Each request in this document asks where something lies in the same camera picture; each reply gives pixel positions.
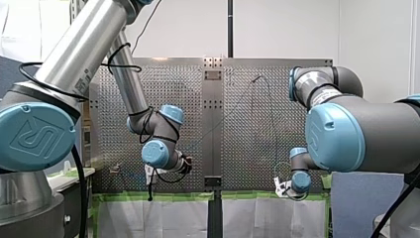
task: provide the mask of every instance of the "white wall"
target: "white wall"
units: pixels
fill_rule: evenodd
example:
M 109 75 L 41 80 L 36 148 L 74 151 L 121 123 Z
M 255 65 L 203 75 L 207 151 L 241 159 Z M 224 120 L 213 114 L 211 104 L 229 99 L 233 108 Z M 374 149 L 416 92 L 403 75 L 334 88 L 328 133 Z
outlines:
M 132 45 L 156 3 L 127 28 Z M 234 3 L 236 58 L 338 59 L 338 1 Z M 227 51 L 227 1 L 177 0 L 161 2 L 134 56 L 219 57 Z
M 234 2 L 236 58 L 338 59 L 339 1 Z
M 0 0 L 0 56 L 45 60 L 70 26 L 69 0 Z
M 410 93 L 415 1 L 340 1 L 339 65 L 357 73 L 369 101 L 392 102 Z
M 126 29 L 132 46 L 158 0 Z M 135 57 L 201 58 L 227 52 L 226 0 L 163 0 L 139 40 Z
M 0 55 L 43 60 L 68 26 L 68 1 L 1 2 L 10 6 L 6 28 L 1 32 Z M 127 27 L 132 45 L 157 2 L 145 7 L 135 24 Z M 416 48 L 420 26 L 414 24 L 416 0 L 234 3 L 236 58 L 333 59 L 358 74 L 366 99 L 374 102 L 420 92 L 420 63 L 415 63 L 420 56 L 420 47 Z M 226 54 L 226 0 L 163 0 L 134 56 L 200 58 Z

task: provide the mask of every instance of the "blue logo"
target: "blue logo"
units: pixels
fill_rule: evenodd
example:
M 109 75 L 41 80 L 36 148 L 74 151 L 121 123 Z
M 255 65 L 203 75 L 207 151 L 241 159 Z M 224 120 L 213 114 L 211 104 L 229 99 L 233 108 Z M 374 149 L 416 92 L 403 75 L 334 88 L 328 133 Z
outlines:
M 10 148 L 48 159 L 64 130 L 39 117 L 28 117 L 10 143 Z

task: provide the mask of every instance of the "blue joint cap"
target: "blue joint cap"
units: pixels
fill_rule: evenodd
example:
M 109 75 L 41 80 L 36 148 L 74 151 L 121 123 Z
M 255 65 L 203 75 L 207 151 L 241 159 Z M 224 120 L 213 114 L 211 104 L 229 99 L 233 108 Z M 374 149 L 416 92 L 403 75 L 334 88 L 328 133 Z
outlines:
M 182 125 L 183 111 L 179 107 L 172 105 L 163 105 L 159 112 L 160 114 L 169 118 L 170 120 Z
M 355 171 L 365 159 L 362 128 L 341 105 L 314 106 L 306 116 L 305 138 L 312 160 L 323 170 Z
M 143 4 L 143 5 L 149 5 L 151 4 L 154 0 L 136 0 L 138 3 Z
M 294 97 L 294 75 L 296 74 L 297 70 L 300 69 L 300 67 L 296 66 L 294 67 L 289 74 L 289 99 L 290 101 L 296 101 L 296 98 Z
M 142 149 L 142 159 L 147 165 L 156 169 L 162 169 L 169 161 L 167 146 L 159 140 L 147 142 Z
M 0 110 L 0 168 L 33 172 L 62 161 L 75 142 L 74 123 L 62 109 L 27 102 Z
M 291 177 L 291 188 L 297 193 L 304 193 L 311 187 L 311 176 L 304 172 L 298 171 Z
M 304 154 L 307 153 L 308 150 L 306 150 L 306 148 L 303 147 L 296 147 L 290 150 L 290 159 L 292 159 L 293 157 L 300 155 L 300 154 Z
M 127 128 L 129 129 L 129 131 L 133 134 L 135 134 L 136 132 L 134 132 L 133 128 L 131 127 L 130 124 L 130 117 L 127 117 Z

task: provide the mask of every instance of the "pegboard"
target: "pegboard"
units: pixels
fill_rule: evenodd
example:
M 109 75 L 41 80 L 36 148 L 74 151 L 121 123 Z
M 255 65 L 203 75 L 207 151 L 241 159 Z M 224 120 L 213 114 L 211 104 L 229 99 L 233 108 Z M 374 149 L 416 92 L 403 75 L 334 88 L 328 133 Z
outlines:
M 275 165 L 283 162 L 277 170 L 288 175 L 289 150 L 304 146 L 305 109 L 287 98 L 289 70 L 295 65 L 331 62 L 223 59 L 222 64 L 220 59 L 215 67 L 204 60 L 135 59 L 143 69 L 141 79 L 150 106 L 158 109 L 173 104 L 184 110 L 177 148 L 194 158 L 191 175 L 176 184 L 159 182 L 156 190 L 202 191 L 204 176 L 209 174 L 222 177 L 223 189 L 273 190 Z M 219 70 L 220 78 L 207 80 L 207 75 L 212 75 L 207 74 L 210 70 Z M 251 83 L 257 76 L 261 78 Z M 217 103 L 217 111 L 214 105 L 209 111 L 211 104 L 206 98 L 210 94 L 216 99 L 213 103 Z M 147 190 L 139 136 L 126 128 L 125 105 L 106 67 L 96 73 L 90 98 L 92 165 L 97 169 L 94 192 Z M 121 171 L 110 174 L 109 169 L 117 164 Z M 315 187 L 320 186 L 318 177 L 313 180 Z
M 274 190 L 274 177 L 290 179 L 289 152 L 305 147 L 306 111 L 290 102 L 288 79 L 295 65 L 309 66 L 307 63 L 225 61 L 221 148 L 224 190 Z M 321 172 L 310 174 L 313 190 L 319 190 Z

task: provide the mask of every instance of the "black pole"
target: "black pole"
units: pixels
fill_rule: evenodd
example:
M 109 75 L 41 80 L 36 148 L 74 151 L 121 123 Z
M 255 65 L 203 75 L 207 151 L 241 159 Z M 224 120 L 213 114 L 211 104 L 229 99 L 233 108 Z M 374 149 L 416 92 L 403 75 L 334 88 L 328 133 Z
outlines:
M 228 58 L 234 57 L 234 0 L 228 0 Z

